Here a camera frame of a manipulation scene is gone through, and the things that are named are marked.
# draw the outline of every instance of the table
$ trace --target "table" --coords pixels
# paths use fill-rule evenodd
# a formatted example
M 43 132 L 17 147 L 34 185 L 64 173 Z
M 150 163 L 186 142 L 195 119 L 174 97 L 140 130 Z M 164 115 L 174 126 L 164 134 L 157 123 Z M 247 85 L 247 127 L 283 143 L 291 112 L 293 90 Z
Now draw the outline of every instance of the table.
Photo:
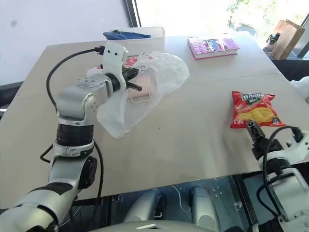
M 193 59 L 187 37 L 167 37 L 166 51 L 184 59 L 188 80 L 124 138 L 114 139 L 95 124 L 94 138 L 105 165 L 102 196 L 259 170 L 246 130 L 229 127 L 232 90 L 276 94 L 273 106 L 282 121 L 309 129 L 308 105 L 254 39 L 247 33 L 231 37 L 240 46 L 238 55 L 199 61 Z M 57 128 L 45 90 L 47 74 L 64 57 L 104 43 L 49 46 L 29 73 L 0 122 L 0 208 L 46 184 L 50 167 L 39 156 L 55 139 Z M 120 43 L 130 46 L 129 41 Z M 86 54 L 61 66 L 51 81 L 54 97 L 100 60 Z M 274 128 L 263 130 L 269 136 Z M 96 196 L 98 174 L 99 168 L 94 184 L 79 194 L 79 200 Z

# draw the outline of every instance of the potato chip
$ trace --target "potato chip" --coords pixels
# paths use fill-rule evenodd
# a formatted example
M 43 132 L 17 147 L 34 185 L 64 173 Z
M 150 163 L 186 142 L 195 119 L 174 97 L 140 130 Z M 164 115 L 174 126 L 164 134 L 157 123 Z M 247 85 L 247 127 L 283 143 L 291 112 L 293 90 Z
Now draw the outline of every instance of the potato chip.
M 284 126 L 270 103 L 275 95 L 233 91 L 232 96 L 234 120 L 231 128 L 246 128 L 249 119 L 256 121 L 260 126 Z

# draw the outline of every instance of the pink book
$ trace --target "pink book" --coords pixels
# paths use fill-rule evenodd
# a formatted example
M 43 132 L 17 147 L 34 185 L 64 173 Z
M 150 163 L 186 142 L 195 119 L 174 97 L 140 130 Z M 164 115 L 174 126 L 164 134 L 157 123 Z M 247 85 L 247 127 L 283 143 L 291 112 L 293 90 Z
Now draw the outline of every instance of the pink book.
M 188 44 L 195 59 L 237 54 L 238 45 L 232 39 L 189 37 Z

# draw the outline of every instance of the window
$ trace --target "window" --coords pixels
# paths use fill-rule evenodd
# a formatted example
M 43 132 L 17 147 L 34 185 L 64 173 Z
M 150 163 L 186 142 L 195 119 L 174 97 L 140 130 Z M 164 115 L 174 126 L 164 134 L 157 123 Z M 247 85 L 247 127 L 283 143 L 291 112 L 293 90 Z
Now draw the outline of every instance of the window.
M 248 31 L 261 47 L 280 19 L 301 25 L 309 0 L 123 0 L 142 27 L 163 26 L 167 36 Z

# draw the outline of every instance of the cable connector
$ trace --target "cable connector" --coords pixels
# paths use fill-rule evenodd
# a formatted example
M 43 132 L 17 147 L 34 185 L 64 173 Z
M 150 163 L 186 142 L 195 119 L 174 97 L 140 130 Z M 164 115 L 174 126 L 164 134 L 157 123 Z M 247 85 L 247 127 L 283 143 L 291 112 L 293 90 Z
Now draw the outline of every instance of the cable connector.
M 297 143 L 299 143 L 304 138 L 303 133 L 301 132 L 301 130 L 298 127 L 294 127 L 292 129 L 292 132 L 294 134 L 294 139 Z
M 104 46 L 95 47 L 95 51 L 101 56 L 104 54 L 104 50 L 105 50 Z

